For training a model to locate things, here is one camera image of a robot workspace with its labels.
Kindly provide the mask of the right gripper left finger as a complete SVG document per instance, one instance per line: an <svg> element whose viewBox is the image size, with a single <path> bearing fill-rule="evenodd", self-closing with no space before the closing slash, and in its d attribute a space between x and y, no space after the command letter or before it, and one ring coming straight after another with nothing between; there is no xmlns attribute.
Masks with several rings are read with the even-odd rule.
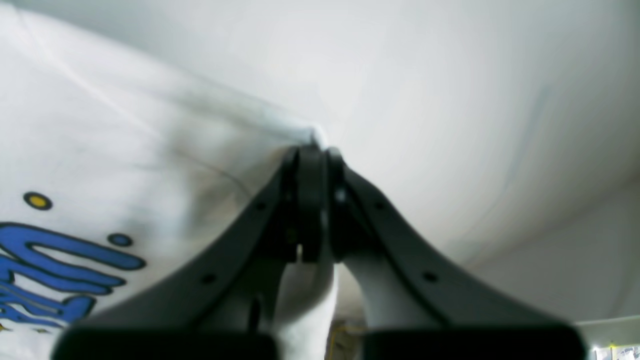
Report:
<svg viewBox="0 0 640 360"><path fill-rule="evenodd" d="M77 322L55 360L281 360L273 331L289 264L318 264L325 153L293 146L220 237L158 284Z"/></svg>

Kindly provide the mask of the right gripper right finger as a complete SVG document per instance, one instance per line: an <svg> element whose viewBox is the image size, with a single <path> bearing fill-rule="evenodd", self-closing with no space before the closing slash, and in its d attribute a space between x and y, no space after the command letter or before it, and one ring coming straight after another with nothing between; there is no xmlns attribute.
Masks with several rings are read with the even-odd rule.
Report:
<svg viewBox="0 0 640 360"><path fill-rule="evenodd" d="M583 360L573 326L446 258L375 185L326 151L330 244L362 292L364 360Z"/></svg>

